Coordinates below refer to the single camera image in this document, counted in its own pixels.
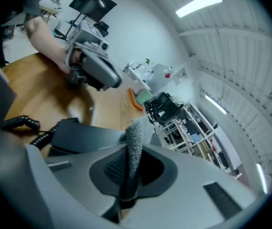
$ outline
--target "orange object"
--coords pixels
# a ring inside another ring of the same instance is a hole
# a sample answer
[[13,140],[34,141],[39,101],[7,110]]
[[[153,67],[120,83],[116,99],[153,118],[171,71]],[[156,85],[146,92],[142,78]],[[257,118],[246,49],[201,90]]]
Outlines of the orange object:
[[137,103],[132,88],[129,88],[129,89],[128,89],[128,93],[129,93],[130,96],[131,96],[131,100],[132,100],[133,105],[134,105],[137,109],[144,110],[144,107],[143,107],[142,105],[140,105],[139,103]]

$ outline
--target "fluorescent light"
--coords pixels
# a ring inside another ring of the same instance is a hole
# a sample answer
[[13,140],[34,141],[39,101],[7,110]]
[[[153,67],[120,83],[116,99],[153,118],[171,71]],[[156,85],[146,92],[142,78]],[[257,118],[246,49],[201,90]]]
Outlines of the fluorescent light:
[[182,18],[187,14],[190,14],[196,10],[200,10],[204,7],[216,4],[216,3],[220,3],[223,2],[223,0],[194,0],[190,3],[188,3],[187,5],[185,5],[184,7],[182,7],[181,9],[176,11],[176,14]]
[[214,101],[212,98],[210,98],[208,95],[205,95],[206,99],[209,100],[214,106],[216,106],[218,109],[221,110],[223,114],[227,114],[227,111],[223,109],[216,101]]
[[105,8],[105,5],[104,5],[104,3],[103,3],[101,0],[99,0],[99,3],[101,4],[101,6],[102,6],[103,8]]
[[266,180],[264,177],[264,172],[263,172],[263,168],[261,166],[261,164],[256,164],[259,175],[260,175],[260,179],[261,179],[261,183],[262,183],[262,188],[265,194],[268,194],[268,186],[266,184]]

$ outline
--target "black coiled cable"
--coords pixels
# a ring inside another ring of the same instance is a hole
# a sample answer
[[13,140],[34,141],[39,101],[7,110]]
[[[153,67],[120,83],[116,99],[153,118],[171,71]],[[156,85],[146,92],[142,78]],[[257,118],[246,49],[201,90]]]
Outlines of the black coiled cable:
[[21,115],[21,116],[6,120],[3,123],[2,129],[5,131],[10,131],[16,127],[23,126],[23,125],[26,125],[27,127],[31,128],[34,131],[38,131],[41,126],[39,121],[33,120],[26,115]]
[[[79,123],[78,118],[69,118],[66,120]],[[54,132],[56,131],[56,129],[58,127],[58,124],[59,123],[57,123],[48,132],[38,136],[36,139],[34,139],[32,142],[30,142],[30,144],[36,146],[39,150],[43,149],[47,144],[49,144],[51,142]]]

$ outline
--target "corrugated metal ceiling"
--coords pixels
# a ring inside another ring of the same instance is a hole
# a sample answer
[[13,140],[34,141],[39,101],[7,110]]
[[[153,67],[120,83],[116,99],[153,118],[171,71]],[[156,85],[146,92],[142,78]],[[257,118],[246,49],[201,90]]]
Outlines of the corrugated metal ceiling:
[[199,90],[229,111],[272,172],[272,21],[265,9],[257,0],[224,0],[180,19],[175,11],[192,0],[152,1],[199,57]]

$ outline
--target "black monitor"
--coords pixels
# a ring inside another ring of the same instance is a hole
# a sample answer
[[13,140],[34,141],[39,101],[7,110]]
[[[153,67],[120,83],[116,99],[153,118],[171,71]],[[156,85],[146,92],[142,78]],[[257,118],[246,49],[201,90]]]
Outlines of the black monitor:
[[69,7],[99,22],[116,5],[111,0],[73,0]]

